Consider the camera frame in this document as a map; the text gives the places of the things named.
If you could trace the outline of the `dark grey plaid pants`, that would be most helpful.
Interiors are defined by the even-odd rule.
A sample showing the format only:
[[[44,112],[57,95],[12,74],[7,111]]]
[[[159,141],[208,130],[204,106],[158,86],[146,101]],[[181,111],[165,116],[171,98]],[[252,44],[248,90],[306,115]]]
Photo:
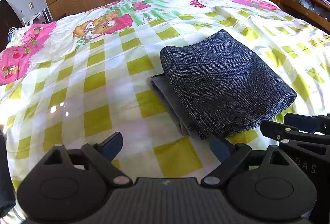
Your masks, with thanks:
[[[160,51],[162,74],[149,85],[182,135],[227,137],[271,120],[296,99],[256,53],[220,30],[205,40]]]

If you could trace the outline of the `wooden side shelf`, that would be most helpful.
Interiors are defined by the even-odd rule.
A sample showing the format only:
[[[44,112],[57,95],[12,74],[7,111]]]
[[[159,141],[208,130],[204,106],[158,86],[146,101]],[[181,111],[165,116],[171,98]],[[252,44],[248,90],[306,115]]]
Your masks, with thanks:
[[[274,2],[286,13],[305,20],[311,25],[329,33],[329,5],[320,0],[304,0],[311,4],[316,11],[306,8],[306,5],[300,4],[299,0],[269,0]]]

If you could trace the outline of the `dark wooden headboard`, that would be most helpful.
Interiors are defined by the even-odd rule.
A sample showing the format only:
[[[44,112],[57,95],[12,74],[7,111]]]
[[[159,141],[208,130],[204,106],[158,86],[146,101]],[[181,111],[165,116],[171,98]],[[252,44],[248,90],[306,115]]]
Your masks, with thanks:
[[[8,44],[8,32],[12,27],[22,27],[17,14],[6,0],[0,1],[0,50]]]

